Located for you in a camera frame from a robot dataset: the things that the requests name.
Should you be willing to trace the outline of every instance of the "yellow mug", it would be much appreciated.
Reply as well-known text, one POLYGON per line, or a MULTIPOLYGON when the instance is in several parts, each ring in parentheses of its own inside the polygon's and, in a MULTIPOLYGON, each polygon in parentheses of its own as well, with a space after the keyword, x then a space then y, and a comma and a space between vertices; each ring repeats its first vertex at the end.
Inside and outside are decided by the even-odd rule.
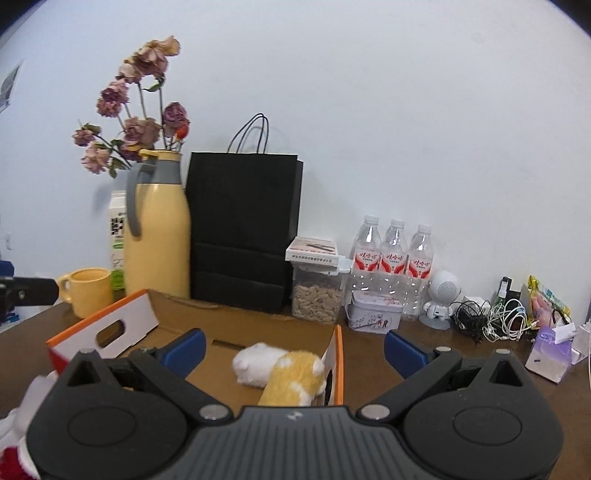
POLYGON ((86 318, 113 303, 111 274, 106 268, 83 268, 62 275, 60 297, 72 304, 78 318, 86 318))

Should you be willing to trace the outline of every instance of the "dried flower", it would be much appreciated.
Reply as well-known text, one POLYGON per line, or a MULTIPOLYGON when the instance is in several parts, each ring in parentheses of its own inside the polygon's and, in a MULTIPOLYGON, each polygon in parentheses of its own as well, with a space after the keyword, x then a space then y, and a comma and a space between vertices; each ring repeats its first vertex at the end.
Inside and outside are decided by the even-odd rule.
POLYGON ((183 125, 189 125, 187 111, 178 102, 169 104, 162 114, 164 121, 164 133, 167 137, 172 137, 174 133, 183 125))
POLYGON ((111 151, 108 148, 103 148, 97 142, 91 142, 82 157, 82 165, 92 173, 99 174, 108 166, 110 156, 111 151))
POLYGON ((136 145, 139 148, 154 148, 159 134, 160 125, 153 118, 142 120, 133 116, 124 122, 124 139, 128 150, 133 150, 136 145))
POLYGON ((154 75, 161 80, 168 67, 168 60, 159 48, 148 47, 147 44, 136 51, 131 60, 133 65, 144 75, 154 75))
POLYGON ((107 88, 101 91, 100 96, 105 102, 127 103, 129 87, 124 79, 113 80, 107 88))
POLYGON ((79 128, 74 132, 72 138, 74 139, 74 143, 76 145, 78 145, 79 147, 85 147, 95 139, 95 136, 91 130, 79 128))
POLYGON ((99 115, 114 117, 121 113, 121 103, 105 102, 99 98, 96 102, 96 111, 99 115))
POLYGON ((181 44, 173 35, 163 41, 151 40, 144 44, 144 47, 157 48, 167 57, 174 57, 181 51, 181 44))
POLYGON ((133 64, 133 59, 126 59, 119 67, 119 74, 116 78, 124 79, 127 83, 138 83, 142 79, 142 73, 133 64))
POLYGON ((177 128, 176 132, 174 133, 174 137, 177 140, 182 140, 189 134, 189 121, 186 124, 181 125, 177 128))

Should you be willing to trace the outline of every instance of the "leaf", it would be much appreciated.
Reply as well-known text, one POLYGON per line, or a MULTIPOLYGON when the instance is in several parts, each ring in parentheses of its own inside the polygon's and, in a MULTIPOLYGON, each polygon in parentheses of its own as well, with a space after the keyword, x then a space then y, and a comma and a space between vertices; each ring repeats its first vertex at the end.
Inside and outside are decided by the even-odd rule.
POLYGON ((98 125, 84 124, 82 125, 82 128, 85 130, 90 130, 95 135, 99 135, 102 132, 102 128, 98 125))
POLYGON ((117 168, 118 170, 127 170, 125 164, 118 158, 111 157, 111 168, 117 168))
POLYGON ((145 88, 144 90, 146 92, 157 92, 162 88, 162 85, 164 85, 164 78, 162 78, 162 80, 157 80, 150 88, 145 88))

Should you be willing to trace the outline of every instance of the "yellow thermos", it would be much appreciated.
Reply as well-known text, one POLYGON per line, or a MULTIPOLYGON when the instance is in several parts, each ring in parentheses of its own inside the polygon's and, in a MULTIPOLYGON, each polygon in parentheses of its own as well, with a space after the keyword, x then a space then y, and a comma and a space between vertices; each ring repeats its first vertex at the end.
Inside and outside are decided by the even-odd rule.
POLYGON ((191 217, 178 152, 140 150, 129 172, 124 233, 125 289, 189 297, 191 217))

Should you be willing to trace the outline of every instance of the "white plush hamster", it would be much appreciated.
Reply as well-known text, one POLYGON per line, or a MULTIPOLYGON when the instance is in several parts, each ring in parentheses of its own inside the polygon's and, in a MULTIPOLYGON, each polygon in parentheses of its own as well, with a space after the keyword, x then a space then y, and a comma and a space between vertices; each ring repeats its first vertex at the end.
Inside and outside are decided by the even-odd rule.
POLYGON ((232 368, 240 385, 265 388, 271 370, 287 350, 255 343, 238 352, 232 360, 232 368))

